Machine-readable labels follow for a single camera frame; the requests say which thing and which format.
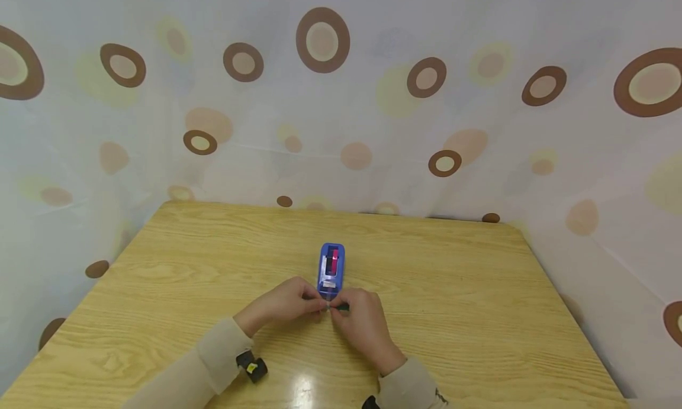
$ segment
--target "brown ring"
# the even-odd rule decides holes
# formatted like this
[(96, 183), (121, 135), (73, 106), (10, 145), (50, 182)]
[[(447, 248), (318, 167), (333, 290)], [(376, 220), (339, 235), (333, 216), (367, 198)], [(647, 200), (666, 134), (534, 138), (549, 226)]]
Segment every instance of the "brown ring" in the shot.
[(494, 212), (488, 212), (481, 218), (484, 223), (498, 223), (500, 222), (500, 216)]
[[(248, 54), (254, 60), (254, 69), (251, 73), (242, 74), (234, 68), (232, 60), (234, 56), (239, 53)], [(263, 56), (260, 55), (259, 51), (255, 47), (248, 45), (244, 42), (235, 42), (234, 44), (226, 47), (223, 53), (223, 65), (225, 66), (225, 71), (227, 74), (232, 76), (234, 80), (239, 82), (253, 82), (263, 74), (263, 69), (265, 64), (263, 63)]]
[[(306, 44), (309, 29), (313, 27), (313, 24), (319, 22), (327, 23), (331, 26), (336, 32), (336, 38), (338, 39), (336, 54), (326, 61), (314, 59), (308, 51), (308, 44)], [(301, 61), (303, 61), (303, 64), (310, 70), (313, 70), (313, 72), (333, 72), (341, 67), (350, 52), (350, 32), (348, 31), (346, 22), (341, 18), (341, 15), (338, 15), (336, 11), (333, 11), (332, 9), (326, 7), (311, 9), (305, 13), (296, 28), (296, 49), (298, 50), (299, 57), (301, 58)]]
[(613, 85), (613, 97), (618, 107), (624, 112), (637, 117), (656, 117), (674, 112), (682, 107), (682, 86), (675, 91), (675, 94), (656, 104), (638, 103), (630, 95), (629, 87), (632, 78), (643, 68), (658, 63), (672, 64), (682, 71), (682, 49), (662, 47), (638, 56), (625, 66)]
[(663, 311), (665, 329), (668, 330), (670, 337), (673, 338), (677, 345), (682, 347), (682, 331), (680, 331), (678, 324), (680, 316), (682, 316), (682, 301), (670, 303)]
[[(436, 162), (438, 162), (441, 157), (449, 157), (455, 161), (452, 169), (448, 171), (440, 171), (438, 168), (436, 168)], [(440, 150), (439, 152), (434, 153), (431, 156), (431, 159), (428, 159), (428, 170), (431, 171), (431, 173), (435, 176), (451, 176), (457, 172), (460, 166), (462, 166), (462, 156), (459, 156), (459, 153), (455, 152), (454, 150)]]
[(293, 202), (290, 197), (280, 195), (280, 197), (277, 198), (277, 204), (282, 208), (288, 208), (293, 205)]
[[(535, 98), (533, 95), (530, 94), (530, 87), (536, 80), (542, 78), (543, 76), (552, 76), (553, 78), (555, 78), (556, 80), (555, 89), (553, 89), (552, 92), (550, 92), (550, 94), (547, 94), (547, 96), (543, 96), (543, 98)], [(564, 69), (556, 66), (540, 67), (540, 69), (537, 72), (535, 72), (533, 76), (530, 77), (528, 82), (526, 82), (526, 86), (521, 92), (521, 100), (525, 104), (532, 105), (533, 107), (545, 105), (553, 101), (555, 98), (557, 98), (558, 95), (561, 94), (561, 91), (564, 90), (565, 86), (566, 71)]]
[[(429, 88), (421, 89), (417, 86), (417, 76), (423, 69), (430, 67), (436, 71), (436, 82)], [(407, 75), (407, 90), (416, 98), (428, 98), (428, 96), (434, 95), (443, 86), (445, 75), (447, 74), (448, 68), (445, 67), (443, 60), (435, 57), (419, 60)]]
[[(135, 75), (132, 78), (124, 78), (114, 72), (114, 69), (111, 67), (111, 58), (115, 55), (124, 56), (135, 64)], [(111, 76), (114, 82), (126, 88), (140, 86), (144, 81), (144, 77), (147, 76), (147, 65), (144, 64), (144, 59), (137, 51), (129, 49), (127, 46), (104, 44), (99, 49), (99, 59), (102, 60), (104, 70), (107, 70), (107, 74)]]
[(45, 76), (36, 51), (18, 33), (4, 26), (0, 26), (0, 43), (17, 51), (27, 68), (26, 79), (19, 85), (0, 83), (0, 96), (6, 99), (31, 99), (40, 94), (45, 86)]
[[(206, 141), (209, 141), (209, 148), (207, 148), (206, 150), (199, 150), (198, 148), (194, 147), (192, 145), (192, 139), (194, 137), (202, 137), (206, 139)], [(190, 152), (201, 156), (211, 154), (212, 152), (215, 152), (215, 150), (217, 149), (217, 141), (208, 132), (203, 132), (199, 130), (189, 130), (185, 132), (185, 135), (183, 136), (182, 140), (185, 143), (185, 147), (187, 147)]]

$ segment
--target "beige circle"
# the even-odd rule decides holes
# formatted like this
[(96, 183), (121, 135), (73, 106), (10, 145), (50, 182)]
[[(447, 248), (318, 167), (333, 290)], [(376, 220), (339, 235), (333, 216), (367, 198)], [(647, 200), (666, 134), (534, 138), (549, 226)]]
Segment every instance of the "beige circle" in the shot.
[(122, 55), (112, 55), (109, 59), (111, 69), (122, 78), (130, 79), (137, 73), (137, 67), (131, 59)]
[(478, 74), (484, 78), (494, 78), (504, 68), (504, 58), (500, 53), (484, 56), (478, 64)]
[(449, 171), (454, 166), (455, 166), (455, 159), (453, 159), (451, 157), (444, 156), (444, 157), (441, 157), (440, 159), (438, 159), (436, 161), (436, 169), (441, 171), (441, 172)]
[(374, 212), (382, 215), (399, 215), (400, 209), (393, 202), (381, 202), (374, 207)]
[(545, 75), (541, 78), (537, 78), (530, 85), (530, 94), (535, 98), (544, 98), (552, 93), (556, 88), (556, 78), (553, 76)]
[(124, 148), (113, 141), (106, 141), (99, 146), (99, 165), (107, 175), (113, 175), (124, 168), (130, 158)]
[(324, 211), (324, 205), (319, 202), (309, 203), (306, 208), (310, 209), (310, 211)]
[(408, 117), (422, 102), (421, 98), (410, 95), (405, 81), (410, 67), (399, 66), (387, 69), (377, 81), (377, 107), (389, 117)]
[(5, 44), (0, 44), (0, 80), (14, 81), (22, 67), (18, 62), (19, 54)]
[(65, 207), (73, 202), (71, 193), (63, 188), (58, 188), (58, 186), (49, 186), (46, 189), (42, 189), (40, 198), (51, 207)]
[(417, 75), (417, 87), (419, 89), (429, 89), (431, 86), (435, 85), (437, 79), (438, 72), (436, 72), (436, 69), (427, 67)]
[(310, 56), (318, 61), (328, 61), (338, 51), (338, 35), (329, 23), (317, 22), (308, 29), (305, 45)]
[(581, 200), (566, 215), (566, 227), (579, 236), (594, 233), (599, 224), (599, 211), (592, 199)]
[(483, 130), (461, 130), (455, 132), (443, 144), (443, 149), (453, 150), (462, 157), (462, 166), (475, 161), (488, 145), (488, 133)]
[(645, 195), (660, 209), (682, 215), (682, 152), (656, 165), (646, 180)]
[(641, 104), (657, 104), (667, 100), (682, 85), (682, 74), (669, 63), (656, 63), (637, 72), (629, 85), (633, 100)]
[(533, 174), (550, 175), (554, 171), (554, 164), (550, 159), (540, 159), (533, 163), (531, 170), (533, 170)]
[(166, 32), (166, 41), (175, 54), (183, 55), (185, 53), (185, 37), (178, 29), (171, 28)]
[(291, 136), (284, 140), (284, 147), (286, 147), (291, 153), (299, 153), (303, 148), (303, 144), (297, 136)]
[(192, 193), (192, 190), (182, 185), (171, 185), (168, 190), (166, 190), (166, 193), (171, 200), (194, 200), (194, 193)]
[(232, 121), (222, 112), (207, 107), (197, 107), (185, 115), (188, 131), (198, 130), (211, 135), (216, 143), (225, 143), (232, 137)]
[(247, 75), (256, 68), (256, 61), (247, 53), (237, 53), (232, 57), (232, 65), (238, 73)]
[(352, 170), (367, 168), (372, 162), (372, 150), (360, 141), (346, 144), (341, 150), (341, 162)]
[(193, 148), (197, 150), (208, 150), (209, 147), (211, 146), (211, 143), (209, 140), (203, 138), (202, 136), (193, 136), (192, 137), (192, 146)]

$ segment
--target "brown circle pattern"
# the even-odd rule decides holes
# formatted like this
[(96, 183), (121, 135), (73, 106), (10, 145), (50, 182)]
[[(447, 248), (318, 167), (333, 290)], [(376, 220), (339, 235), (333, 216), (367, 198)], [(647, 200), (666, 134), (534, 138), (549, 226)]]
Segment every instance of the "brown circle pattern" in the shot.
[(55, 334), (55, 332), (57, 332), (57, 329), (59, 329), (64, 322), (66, 322), (66, 319), (60, 317), (54, 319), (52, 322), (46, 325), (43, 333), (40, 335), (40, 341), (38, 341), (38, 351), (42, 350), (42, 347), (45, 346), (47, 341), (50, 340), (50, 338)]
[[(197, 146), (196, 143), (194, 143), (195, 138), (205, 140), (208, 144), (206, 148)], [(217, 149), (217, 141), (208, 132), (203, 132), (200, 130), (189, 130), (185, 132), (185, 135), (183, 136), (182, 140), (185, 143), (185, 147), (187, 147), (190, 152), (201, 156), (211, 154), (212, 152), (215, 152), (215, 150)]]
[(85, 269), (85, 275), (91, 279), (99, 279), (109, 269), (109, 261), (95, 261)]
[(0, 96), (6, 99), (31, 99), (40, 94), (45, 85), (45, 76), (36, 51), (18, 33), (0, 26), (0, 44), (9, 46), (17, 51), (26, 63), (27, 76), (19, 85), (5, 85), (0, 83)]
[[(131, 60), (135, 65), (135, 74), (130, 78), (121, 76), (111, 67), (111, 59), (115, 55), (124, 56)], [(102, 60), (102, 65), (107, 74), (111, 76), (114, 82), (126, 88), (135, 88), (144, 82), (144, 77), (147, 76), (147, 65), (144, 64), (144, 59), (137, 51), (129, 49), (127, 46), (118, 44), (104, 44), (99, 49), (99, 59)]]
[[(250, 72), (243, 73), (234, 66), (234, 57), (242, 53), (253, 60), (253, 67)], [(225, 52), (223, 53), (223, 65), (227, 74), (239, 82), (255, 81), (263, 74), (263, 69), (265, 68), (263, 56), (260, 55), (255, 47), (248, 45), (245, 42), (236, 42), (226, 47)]]
[[(320, 61), (314, 58), (308, 48), (308, 32), (317, 23), (326, 23), (336, 33), (338, 44), (332, 58)], [(341, 67), (350, 52), (350, 32), (341, 15), (327, 7), (313, 8), (301, 19), (296, 29), (296, 49), (303, 64), (313, 72), (331, 73)]]
[(483, 216), (483, 218), (481, 218), (481, 221), (484, 223), (498, 223), (500, 222), (500, 216), (494, 212), (488, 212)]
[(677, 47), (663, 47), (649, 51), (632, 60), (616, 78), (613, 86), (613, 96), (618, 107), (624, 112), (637, 117), (656, 117), (674, 112), (682, 107), (682, 86), (667, 99), (655, 104), (643, 104), (632, 98), (630, 82), (638, 72), (650, 65), (667, 63), (682, 71), (682, 49)]
[[(419, 73), (422, 73), (426, 69), (434, 69), (436, 71), (436, 80), (427, 88), (421, 88), (417, 85), (417, 78), (419, 77)], [(429, 98), (443, 86), (447, 74), (448, 69), (445, 67), (443, 60), (435, 57), (423, 59), (415, 64), (407, 75), (407, 90), (412, 96), (416, 96), (416, 98)]]
[(670, 303), (663, 311), (663, 323), (670, 337), (682, 347), (682, 301)]
[(40, 198), (51, 207), (65, 207), (73, 202), (73, 195), (58, 186), (49, 186), (42, 189), (40, 191)]
[[(451, 162), (449, 163), (452, 165), (445, 170), (439, 169), (438, 163), (441, 161), (441, 159), (450, 159)], [(455, 172), (457, 172), (460, 166), (462, 166), (462, 157), (459, 156), (459, 153), (454, 152), (453, 150), (440, 150), (439, 152), (434, 153), (428, 161), (428, 169), (432, 174), (440, 177), (453, 175)]]
[[(531, 87), (533, 86), (533, 83), (541, 78), (544, 78), (545, 76), (553, 78), (555, 80), (555, 86), (547, 95), (540, 96), (538, 98), (538, 96), (533, 95)], [(540, 105), (550, 103), (557, 98), (559, 94), (561, 94), (561, 91), (564, 90), (564, 87), (566, 86), (566, 78), (566, 72), (561, 67), (542, 67), (530, 77), (528, 82), (526, 82), (526, 86), (521, 92), (521, 100), (525, 104), (531, 105), (531, 107), (539, 107)]]
[(293, 202), (292, 202), (290, 197), (286, 197), (285, 195), (281, 195), (281, 197), (277, 198), (277, 204), (282, 208), (288, 208), (293, 204)]

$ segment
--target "white curtain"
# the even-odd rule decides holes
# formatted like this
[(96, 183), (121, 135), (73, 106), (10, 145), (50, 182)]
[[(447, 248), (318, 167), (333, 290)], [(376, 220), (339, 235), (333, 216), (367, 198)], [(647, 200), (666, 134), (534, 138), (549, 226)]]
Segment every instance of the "white curtain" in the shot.
[(197, 199), (509, 223), (625, 396), (681, 394), (679, 5), (0, 0), (0, 391)]

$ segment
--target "wood grain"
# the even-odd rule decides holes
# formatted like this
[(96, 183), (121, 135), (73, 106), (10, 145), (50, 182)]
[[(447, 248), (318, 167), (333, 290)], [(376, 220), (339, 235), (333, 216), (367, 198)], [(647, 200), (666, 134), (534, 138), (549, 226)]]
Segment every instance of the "wood grain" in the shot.
[[(345, 285), (380, 293), (391, 334), (465, 408), (626, 408), (519, 231), (504, 224), (197, 202), (163, 205), (0, 400), (118, 408), (232, 315), (346, 247)], [(354, 408), (376, 373), (297, 320), (256, 338), (270, 373), (210, 408)]]

